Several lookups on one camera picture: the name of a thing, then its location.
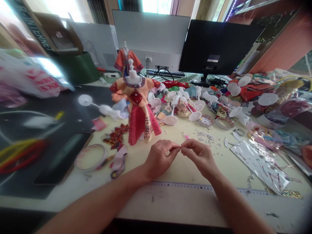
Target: light strip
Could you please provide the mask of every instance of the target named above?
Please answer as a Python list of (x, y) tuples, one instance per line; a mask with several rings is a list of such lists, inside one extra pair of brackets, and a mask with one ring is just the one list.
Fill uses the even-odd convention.
[(237, 0), (235, 0), (234, 4), (233, 4), (233, 6), (232, 6), (232, 8), (231, 8), (231, 10), (230, 10), (230, 13), (229, 13), (229, 15), (227, 16), (227, 19), (226, 19), (225, 21), (227, 21), (227, 20), (229, 19), (230, 15), (231, 15), (231, 13), (232, 13), (232, 10), (233, 10), (233, 8), (234, 8), (234, 6), (235, 6), (236, 1), (237, 1)]

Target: smartphone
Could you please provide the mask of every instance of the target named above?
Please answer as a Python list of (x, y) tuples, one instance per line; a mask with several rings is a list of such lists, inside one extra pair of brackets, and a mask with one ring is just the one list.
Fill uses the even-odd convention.
[(79, 152), (92, 138), (92, 133), (74, 133), (51, 162), (40, 172), (34, 183), (36, 185), (57, 185), (69, 174)]

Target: ruler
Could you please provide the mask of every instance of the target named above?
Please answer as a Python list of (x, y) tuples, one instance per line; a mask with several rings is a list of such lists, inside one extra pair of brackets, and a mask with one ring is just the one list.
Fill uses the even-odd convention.
[[(202, 189), (202, 190), (211, 190), (214, 191), (213, 187), (211, 185), (198, 185), (198, 184), (188, 184), (188, 183), (179, 183), (179, 182), (166, 182), (166, 181), (153, 181), (151, 183), (148, 183), (148, 185), (153, 186), (171, 186), (171, 187), (182, 187), (187, 189)], [(246, 194), (248, 189), (246, 188), (236, 188), (240, 193)], [(265, 190), (257, 190), (257, 189), (251, 189), (249, 194), (258, 194), (258, 195), (265, 195), (265, 196), (274, 196), (274, 194), (270, 194)]]

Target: white monitor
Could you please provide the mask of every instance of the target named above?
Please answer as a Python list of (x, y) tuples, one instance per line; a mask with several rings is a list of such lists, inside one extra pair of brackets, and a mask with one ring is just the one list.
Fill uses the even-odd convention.
[(117, 59), (117, 41), (114, 42), (113, 37), (114, 26), (75, 22), (71, 22), (71, 25), (80, 38), (84, 51), (90, 53), (95, 66), (109, 71), (117, 71), (114, 68)]
[(118, 43), (132, 50), (146, 68), (177, 71), (190, 17), (113, 10)]

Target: red skirt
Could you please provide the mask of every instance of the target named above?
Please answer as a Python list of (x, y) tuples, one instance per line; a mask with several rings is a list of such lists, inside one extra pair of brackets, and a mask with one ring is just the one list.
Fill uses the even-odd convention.
[(129, 117), (129, 144), (131, 146), (135, 145), (142, 133), (144, 133), (145, 143), (149, 143), (153, 131), (155, 136), (162, 133), (150, 107), (148, 105), (138, 107), (131, 104)]

